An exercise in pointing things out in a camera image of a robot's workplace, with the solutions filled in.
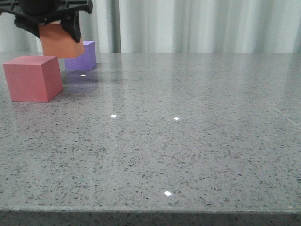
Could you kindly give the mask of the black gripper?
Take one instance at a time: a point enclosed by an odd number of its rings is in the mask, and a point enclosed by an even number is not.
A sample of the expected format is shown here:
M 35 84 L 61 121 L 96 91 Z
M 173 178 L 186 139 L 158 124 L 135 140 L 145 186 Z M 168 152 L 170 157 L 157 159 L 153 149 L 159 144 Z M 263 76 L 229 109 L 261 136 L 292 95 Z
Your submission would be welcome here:
M 1 12 L 15 16 L 16 27 L 40 37 L 38 24 L 60 21 L 60 25 L 76 43 L 81 40 L 79 12 L 92 13 L 91 0 L 2 0 Z

